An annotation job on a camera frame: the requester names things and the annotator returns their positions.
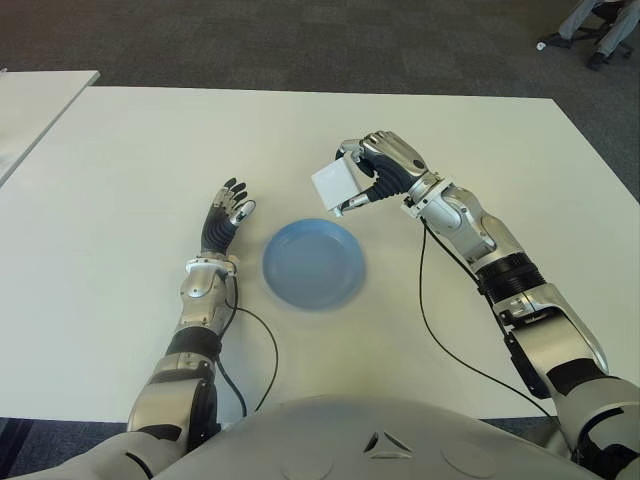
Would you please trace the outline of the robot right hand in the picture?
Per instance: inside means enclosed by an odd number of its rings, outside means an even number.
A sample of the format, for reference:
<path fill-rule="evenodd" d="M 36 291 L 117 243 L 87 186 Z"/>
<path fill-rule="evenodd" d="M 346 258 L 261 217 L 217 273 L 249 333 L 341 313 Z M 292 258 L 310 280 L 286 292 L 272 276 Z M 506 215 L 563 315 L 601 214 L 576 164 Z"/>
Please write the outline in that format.
<path fill-rule="evenodd" d="M 335 159 L 350 160 L 373 184 L 338 206 L 344 213 L 369 203 L 407 193 L 429 169 L 421 155 L 399 135 L 379 130 L 362 139 L 345 140 Z"/>

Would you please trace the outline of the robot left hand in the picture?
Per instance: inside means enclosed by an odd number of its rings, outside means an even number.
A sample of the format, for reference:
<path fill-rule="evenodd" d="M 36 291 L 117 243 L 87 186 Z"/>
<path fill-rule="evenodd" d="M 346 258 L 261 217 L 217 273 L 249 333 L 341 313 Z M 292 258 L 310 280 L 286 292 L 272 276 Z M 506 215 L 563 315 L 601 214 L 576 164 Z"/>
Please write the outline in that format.
<path fill-rule="evenodd" d="M 227 254 L 239 226 L 256 208 L 256 202 L 247 196 L 246 184 L 235 177 L 227 180 L 219 189 L 202 227 L 202 253 Z"/>

